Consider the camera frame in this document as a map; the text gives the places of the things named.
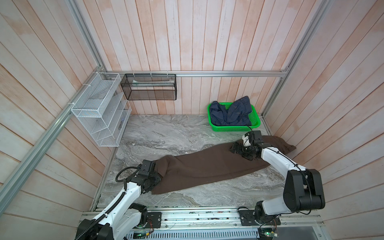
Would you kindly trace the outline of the brown trousers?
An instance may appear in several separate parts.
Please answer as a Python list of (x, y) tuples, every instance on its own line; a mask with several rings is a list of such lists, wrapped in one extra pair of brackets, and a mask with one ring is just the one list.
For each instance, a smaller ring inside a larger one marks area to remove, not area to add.
[(164, 156), (156, 160), (155, 171), (162, 177), (151, 190), (153, 195), (238, 178), (262, 170), (270, 164), (260, 158), (249, 161), (230, 152), (224, 143), (192, 154)]

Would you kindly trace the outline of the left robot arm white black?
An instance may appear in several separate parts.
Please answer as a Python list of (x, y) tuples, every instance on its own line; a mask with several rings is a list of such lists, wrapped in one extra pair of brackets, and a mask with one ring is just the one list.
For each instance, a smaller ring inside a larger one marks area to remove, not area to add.
[(134, 201), (160, 183), (160, 174), (137, 169), (124, 179), (119, 177), (117, 175), (116, 181), (124, 185), (118, 196), (93, 219), (85, 219), (79, 224), (76, 240), (126, 240), (134, 228), (149, 228), (149, 232), (139, 233), (139, 238), (153, 233), (153, 221), (148, 217), (148, 208)]

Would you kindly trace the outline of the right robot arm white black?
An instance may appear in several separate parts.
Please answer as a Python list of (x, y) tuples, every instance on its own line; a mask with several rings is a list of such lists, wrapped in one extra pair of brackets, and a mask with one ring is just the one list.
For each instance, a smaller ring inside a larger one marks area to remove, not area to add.
[(323, 209), (326, 205), (322, 178), (319, 171), (307, 169), (295, 163), (278, 148), (269, 144), (234, 143), (231, 152), (240, 154), (247, 160), (258, 157), (269, 163), (285, 178), (283, 194), (267, 201), (259, 201), (255, 206), (254, 218), (265, 224), (279, 215)]

